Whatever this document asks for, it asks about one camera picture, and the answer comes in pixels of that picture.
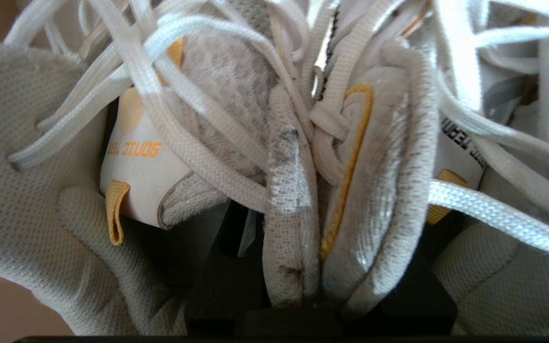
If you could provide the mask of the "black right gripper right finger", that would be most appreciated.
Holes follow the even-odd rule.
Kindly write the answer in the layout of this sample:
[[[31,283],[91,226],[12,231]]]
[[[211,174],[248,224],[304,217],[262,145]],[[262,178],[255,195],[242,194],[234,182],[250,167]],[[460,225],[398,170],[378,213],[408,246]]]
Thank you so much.
[[[457,306],[420,252],[398,285],[351,323],[352,334],[450,334]]]

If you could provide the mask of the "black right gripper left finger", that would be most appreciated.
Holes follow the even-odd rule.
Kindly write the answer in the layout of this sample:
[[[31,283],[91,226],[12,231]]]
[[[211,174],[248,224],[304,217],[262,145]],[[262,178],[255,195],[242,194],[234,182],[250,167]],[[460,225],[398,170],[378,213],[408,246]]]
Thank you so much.
[[[237,321],[266,307],[263,215],[231,202],[185,305],[189,334],[233,334]]]

